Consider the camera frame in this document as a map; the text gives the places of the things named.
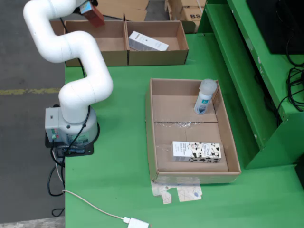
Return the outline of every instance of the cow print carton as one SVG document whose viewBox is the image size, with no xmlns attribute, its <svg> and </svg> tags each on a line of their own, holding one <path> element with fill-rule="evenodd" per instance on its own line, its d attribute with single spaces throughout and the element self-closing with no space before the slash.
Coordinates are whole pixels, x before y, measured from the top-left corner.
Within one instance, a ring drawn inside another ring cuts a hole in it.
<svg viewBox="0 0 304 228">
<path fill-rule="evenodd" d="M 218 163 L 221 152 L 219 143 L 172 142 L 173 161 Z"/>
</svg>

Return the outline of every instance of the white robotic arm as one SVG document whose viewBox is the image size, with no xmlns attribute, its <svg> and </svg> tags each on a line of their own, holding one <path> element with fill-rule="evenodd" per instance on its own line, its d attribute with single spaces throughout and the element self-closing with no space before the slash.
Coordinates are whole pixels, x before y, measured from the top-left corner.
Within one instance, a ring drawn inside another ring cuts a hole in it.
<svg viewBox="0 0 304 228">
<path fill-rule="evenodd" d="M 66 122 L 83 123 L 88 106 L 105 100 L 113 81 L 95 39 L 83 31 L 56 36 L 50 20 L 70 15 L 84 0 L 31 0 L 23 10 L 25 22 L 39 53 L 47 61 L 61 63 L 79 58 L 86 78 L 70 82 L 59 92 L 61 113 Z"/>
</svg>

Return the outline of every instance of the green workbench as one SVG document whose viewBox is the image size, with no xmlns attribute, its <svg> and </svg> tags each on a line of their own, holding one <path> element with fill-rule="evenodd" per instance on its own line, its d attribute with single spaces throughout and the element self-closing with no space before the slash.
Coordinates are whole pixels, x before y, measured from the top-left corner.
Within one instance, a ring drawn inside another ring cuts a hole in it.
<svg viewBox="0 0 304 228">
<path fill-rule="evenodd" d="M 112 95 L 93 105 L 100 135 L 93 155 L 66 159 L 66 189 L 109 213 L 167 227 L 304 227 L 304 192 L 293 165 L 244 170 L 232 184 L 202 185 L 202 200 L 172 204 L 152 194 L 147 159 L 145 93 L 151 77 L 218 79 L 241 167 L 258 150 L 242 104 L 214 34 L 187 35 L 182 66 L 109 67 Z M 82 77 L 66 68 L 66 82 Z M 66 228 L 126 228 L 78 198 L 66 194 Z"/>
</svg>

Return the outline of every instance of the yellow floor line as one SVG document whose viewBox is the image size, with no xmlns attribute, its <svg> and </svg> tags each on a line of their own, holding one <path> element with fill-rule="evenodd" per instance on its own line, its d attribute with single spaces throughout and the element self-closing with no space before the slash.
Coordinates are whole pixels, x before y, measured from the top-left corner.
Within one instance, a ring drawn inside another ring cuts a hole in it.
<svg viewBox="0 0 304 228">
<path fill-rule="evenodd" d="M 60 88 L 49 89 L 8 89 L 0 90 L 0 96 L 3 95 L 23 95 L 23 94 L 57 94 Z"/>
</svg>

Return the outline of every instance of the bottle cap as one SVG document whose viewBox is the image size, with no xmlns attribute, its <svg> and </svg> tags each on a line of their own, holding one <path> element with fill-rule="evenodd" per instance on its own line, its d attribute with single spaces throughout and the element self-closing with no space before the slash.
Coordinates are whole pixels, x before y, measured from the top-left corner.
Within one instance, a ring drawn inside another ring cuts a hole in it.
<svg viewBox="0 0 304 228">
<path fill-rule="evenodd" d="M 212 80 L 212 79 L 205 79 L 201 82 L 199 90 L 204 94 L 204 95 L 212 95 L 215 90 L 217 89 L 218 85 L 217 83 Z"/>
</svg>

